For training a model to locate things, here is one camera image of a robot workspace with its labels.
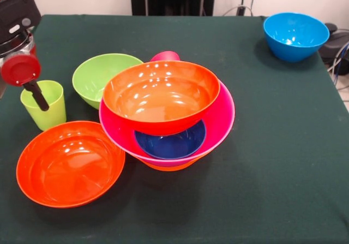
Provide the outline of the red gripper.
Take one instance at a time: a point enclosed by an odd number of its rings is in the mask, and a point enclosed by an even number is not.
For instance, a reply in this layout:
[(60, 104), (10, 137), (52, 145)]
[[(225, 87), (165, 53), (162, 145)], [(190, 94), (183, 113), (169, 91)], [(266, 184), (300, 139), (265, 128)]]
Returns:
[(19, 50), (5, 56), (1, 61), (1, 77), (12, 86), (22, 86), (32, 93), (32, 97), (42, 111), (48, 111), (49, 104), (35, 81), (41, 73), (36, 45), (29, 50)]

